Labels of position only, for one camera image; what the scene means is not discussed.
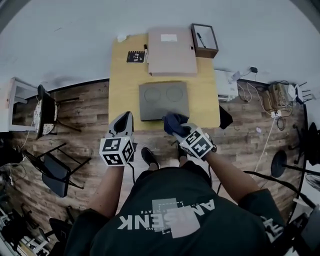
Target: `shoe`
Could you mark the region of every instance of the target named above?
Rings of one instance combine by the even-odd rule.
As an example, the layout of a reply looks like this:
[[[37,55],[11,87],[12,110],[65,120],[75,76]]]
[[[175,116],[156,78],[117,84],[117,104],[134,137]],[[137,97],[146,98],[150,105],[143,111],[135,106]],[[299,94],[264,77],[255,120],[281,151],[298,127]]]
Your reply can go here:
[[[156,166],[159,169],[159,164],[154,156],[154,154],[151,152],[151,150],[147,147],[144,147],[143,149],[141,149],[141,156],[142,159],[147,163],[148,166],[150,166],[150,164],[154,163],[156,164]]]
[[[186,157],[186,158],[188,158],[188,154],[187,154],[187,152],[184,151],[184,150],[180,147],[180,145],[178,144],[178,160],[179,160],[179,162],[180,162],[180,157]]]

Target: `white cable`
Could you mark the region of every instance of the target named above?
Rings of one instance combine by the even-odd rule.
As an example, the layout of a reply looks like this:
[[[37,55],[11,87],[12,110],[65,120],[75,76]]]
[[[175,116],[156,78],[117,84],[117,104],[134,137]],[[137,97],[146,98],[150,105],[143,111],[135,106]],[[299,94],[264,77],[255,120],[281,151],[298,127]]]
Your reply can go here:
[[[250,94],[250,100],[247,100],[246,92],[245,92],[245,90],[241,87],[241,85],[240,85],[240,84],[238,84],[238,83],[236,83],[236,85],[237,85],[237,86],[239,86],[239,87],[242,89],[244,99],[249,103],[249,102],[252,100],[252,94],[251,94],[251,92],[249,91],[248,84],[246,85],[246,87],[247,87],[247,90],[248,90],[248,92],[249,92],[249,94]]]
[[[28,131],[28,135],[26,136],[25,141],[24,141],[24,143],[23,143],[22,147],[20,148],[20,151],[22,150],[22,148],[23,148],[23,147],[24,147],[24,145],[26,144],[27,139],[28,139],[28,137],[29,137],[29,133],[30,133],[30,130]]]
[[[258,97],[259,97],[259,100],[260,100],[260,104],[261,104],[262,109],[263,109],[264,112],[266,112],[269,116],[271,116],[271,114],[270,114],[268,111],[265,110],[265,107],[264,107],[264,105],[262,104],[262,100],[261,100],[261,98],[260,98],[260,95],[259,95],[258,90],[257,90],[252,84],[250,84],[250,83],[248,83],[248,82],[247,82],[247,84],[250,85],[253,89],[255,89],[256,94],[257,94]]]
[[[270,132],[269,132],[269,135],[268,135],[268,138],[266,138],[266,142],[265,142],[265,145],[264,145],[262,154],[261,154],[261,156],[260,156],[260,159],[259,159],[258,163],[256,164],[256,167],[255,167],[255,169],[254,169],[254,172],[257,171],[258,166],[259,166],[259,164],[260,164],[260,161],[261,161],[261,159],[262,159],[262,157],[263,157],[263,155],[264,155],[264,153],[265,153],[265,150],[266,150],[266,147],[267,147],[269,138],[270,138],[270,134],[271,134],[272,128],[274,127],[275,121],[276,121],[276,118],[273,119],[273,122],[272,122],[272,125],[271,125],[271,128],[270,128]]]

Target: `white paper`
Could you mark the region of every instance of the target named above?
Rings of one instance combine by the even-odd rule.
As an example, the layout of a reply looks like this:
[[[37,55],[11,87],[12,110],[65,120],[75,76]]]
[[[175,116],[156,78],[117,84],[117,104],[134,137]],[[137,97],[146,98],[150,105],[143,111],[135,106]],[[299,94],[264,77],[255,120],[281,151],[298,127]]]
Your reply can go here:
[[[161,34],[161,42],[177,42],[176,34]]]

